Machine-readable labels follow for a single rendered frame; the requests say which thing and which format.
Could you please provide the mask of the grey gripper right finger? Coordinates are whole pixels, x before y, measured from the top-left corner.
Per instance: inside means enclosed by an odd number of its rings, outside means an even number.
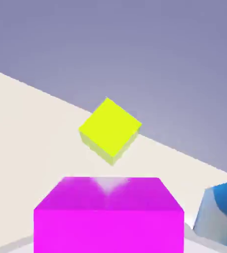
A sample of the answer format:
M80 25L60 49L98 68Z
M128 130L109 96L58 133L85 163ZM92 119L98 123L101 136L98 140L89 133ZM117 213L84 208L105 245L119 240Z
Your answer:
M227 253L227 246L197 236L185 223L184 253Z

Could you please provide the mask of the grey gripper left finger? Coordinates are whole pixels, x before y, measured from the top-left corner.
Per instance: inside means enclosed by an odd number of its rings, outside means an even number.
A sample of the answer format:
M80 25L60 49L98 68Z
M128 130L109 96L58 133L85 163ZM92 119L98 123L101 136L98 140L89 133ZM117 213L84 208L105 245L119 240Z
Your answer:
M0 253L9 253L10 251L19 249L25 245L28 245L33 242L33 235L21 238L17 241L11 242L9 244L0 246Z

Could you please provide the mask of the small magenta cube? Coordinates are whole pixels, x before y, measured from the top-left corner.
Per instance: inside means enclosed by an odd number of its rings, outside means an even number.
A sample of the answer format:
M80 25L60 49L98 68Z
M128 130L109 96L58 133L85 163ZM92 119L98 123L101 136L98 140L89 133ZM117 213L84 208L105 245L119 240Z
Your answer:
M184 211L156 177L65 177L34 209L34 253L184 253Z

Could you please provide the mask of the small yellow cube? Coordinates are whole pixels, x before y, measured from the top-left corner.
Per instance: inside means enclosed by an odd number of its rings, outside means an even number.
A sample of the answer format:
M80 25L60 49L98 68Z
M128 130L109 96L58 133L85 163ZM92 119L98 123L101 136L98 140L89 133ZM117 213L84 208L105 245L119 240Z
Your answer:
M137 137L142 123L108 97L79 127L85 145L114 165Z

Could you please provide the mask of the large blue box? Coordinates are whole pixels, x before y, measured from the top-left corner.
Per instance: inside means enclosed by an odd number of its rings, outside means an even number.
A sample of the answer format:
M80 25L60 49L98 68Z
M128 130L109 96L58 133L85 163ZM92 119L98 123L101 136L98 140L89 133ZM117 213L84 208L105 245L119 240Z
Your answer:
M205 190L193 231L227 246L227 183Z

